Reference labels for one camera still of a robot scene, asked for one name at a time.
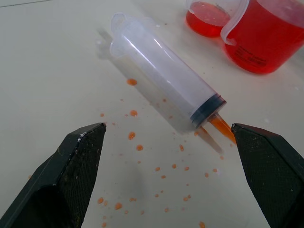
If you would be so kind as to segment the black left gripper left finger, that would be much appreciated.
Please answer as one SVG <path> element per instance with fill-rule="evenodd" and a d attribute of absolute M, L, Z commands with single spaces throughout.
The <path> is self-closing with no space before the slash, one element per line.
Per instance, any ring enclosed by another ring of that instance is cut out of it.
<path fill-rule="evenodd" d="M 0 219 L 2 228 L 79 228 L 95 186 L 104 123 L 69 133 Z"/>

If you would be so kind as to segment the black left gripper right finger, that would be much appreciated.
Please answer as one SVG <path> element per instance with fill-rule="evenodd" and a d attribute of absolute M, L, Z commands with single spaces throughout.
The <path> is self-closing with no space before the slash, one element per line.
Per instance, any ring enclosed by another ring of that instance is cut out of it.
<path fill-rule="evenodd" d="M 282 136 L 238 124 L 231 130 L 247 183 L 272 228 L 304 226 L 304 159 Z"/>

